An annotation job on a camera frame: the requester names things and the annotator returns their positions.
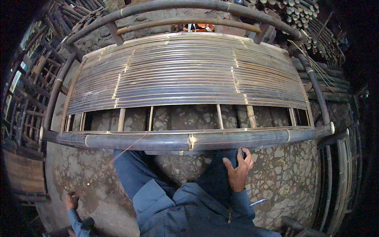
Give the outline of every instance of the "finger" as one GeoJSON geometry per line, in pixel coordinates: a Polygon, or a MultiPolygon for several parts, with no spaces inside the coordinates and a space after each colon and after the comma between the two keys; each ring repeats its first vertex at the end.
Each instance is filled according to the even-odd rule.
{"type": "Polygon", "coordinates": [[[251,159],[251,162],[249,164],[249,170],[252,169],[254,167],[254,161],[253,159],[251,159]]]}
{"type": "Polygon", "coordinates": [[[228,158],[224,157],[222,159],[222,161],[223,161],[226,169],[228,170],[228,172],[234,170],[233,165],[228,158]]]}
{"type": "Polygon", "coordinates": [[[245,163],[245,161],[243,160],[243,157],[242,157],[242,149],[241,148],[239,148],[237,151],[237,161],[238,161],[238,165],[245,163]]]}
{"type": "Polygon", "coordinates": [[[247,148],[242,148],[242,151],[246,153],[246,156],[251,156],[250,150],[247,148]]]}
{"type": "Polygon", "coordinates": [[[250,165],[250,163],[251,163],[252,160],[253,160],[253,157],[252,157],[251,153],[250,152],[248,152],[248,153],[246,152],[246,158],[245,158],[246,164],[250,165]]]}

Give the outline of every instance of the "curved bamboo panel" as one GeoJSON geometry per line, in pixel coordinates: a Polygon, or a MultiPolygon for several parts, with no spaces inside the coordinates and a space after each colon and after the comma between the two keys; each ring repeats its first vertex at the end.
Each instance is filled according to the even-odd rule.
{"type": "Polygon", "coordinates": [[[171,33],[87,55],[67,115],[178,104],[243,104],[307,109],[287,55],[249,38],[171,33]]]}

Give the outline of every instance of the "orange object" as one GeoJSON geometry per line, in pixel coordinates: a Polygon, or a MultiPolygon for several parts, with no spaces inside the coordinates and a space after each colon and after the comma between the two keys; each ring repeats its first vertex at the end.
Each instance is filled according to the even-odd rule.
{"type": "MultiPolygon", "coordinates": [[[[214,32],[215,27],[211,24],[190,24],[192,32],[214,32]]],[[[183,26],[184,31],[188,32],[188,24],[183,26]]]]}

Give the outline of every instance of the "person's left hand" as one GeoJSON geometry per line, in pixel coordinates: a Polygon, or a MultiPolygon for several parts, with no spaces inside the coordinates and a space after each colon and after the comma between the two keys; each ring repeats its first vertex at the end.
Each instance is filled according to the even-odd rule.
{"type": "Polygon", "coordinates": [[[75,195],[74,191],[71,191],[68,194],[66,194],[66,198],[64,199],[66,210],[78,209],[79,196],[75,197],[74,195],[75,195]]]}

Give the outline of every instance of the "person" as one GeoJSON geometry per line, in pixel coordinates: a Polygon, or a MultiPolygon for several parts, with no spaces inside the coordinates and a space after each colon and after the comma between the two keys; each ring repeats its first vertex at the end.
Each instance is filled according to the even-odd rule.
{"type": "MultiPolygon", "coordinates": [[[[120,153],[114,150],[114,156],[120,153]]],[[[140,236],[281,236],[252,222],[255,212],[245,181],[254,161],[247,148],[218,152],[196,182],[179,189],[149,168],[152,162],[153,157],[143,151],[126,151],[114,161],[133,201],[140,236]]],[[[69,195],[66,199],[74,200],[69,195]]],[[[89,236],[71,207],[68,213],[75,234],[89,236]]]]}

